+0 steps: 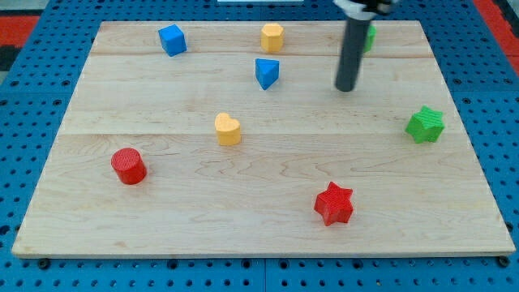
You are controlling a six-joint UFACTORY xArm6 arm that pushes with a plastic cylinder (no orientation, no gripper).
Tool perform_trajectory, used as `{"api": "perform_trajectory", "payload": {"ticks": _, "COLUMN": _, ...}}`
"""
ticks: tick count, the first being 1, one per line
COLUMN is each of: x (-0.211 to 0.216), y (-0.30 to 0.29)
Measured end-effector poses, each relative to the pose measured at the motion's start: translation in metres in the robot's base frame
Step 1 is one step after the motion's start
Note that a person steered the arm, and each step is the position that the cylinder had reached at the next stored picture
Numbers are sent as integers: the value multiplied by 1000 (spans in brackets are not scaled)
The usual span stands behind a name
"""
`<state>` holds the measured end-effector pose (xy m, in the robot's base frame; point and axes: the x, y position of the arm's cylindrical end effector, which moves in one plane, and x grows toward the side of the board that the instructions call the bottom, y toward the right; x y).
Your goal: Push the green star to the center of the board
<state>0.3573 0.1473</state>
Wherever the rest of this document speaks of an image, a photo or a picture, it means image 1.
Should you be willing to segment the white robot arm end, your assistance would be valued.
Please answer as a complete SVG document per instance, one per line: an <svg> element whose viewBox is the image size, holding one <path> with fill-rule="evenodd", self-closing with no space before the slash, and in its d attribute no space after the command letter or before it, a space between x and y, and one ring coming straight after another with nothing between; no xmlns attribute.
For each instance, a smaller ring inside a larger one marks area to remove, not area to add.
<svg viewBox="0 0 519 292"><path fill-rule="evenodd" d="M377 15L388 15L400 0L333 0L350 19L371 20Z"/></svg>

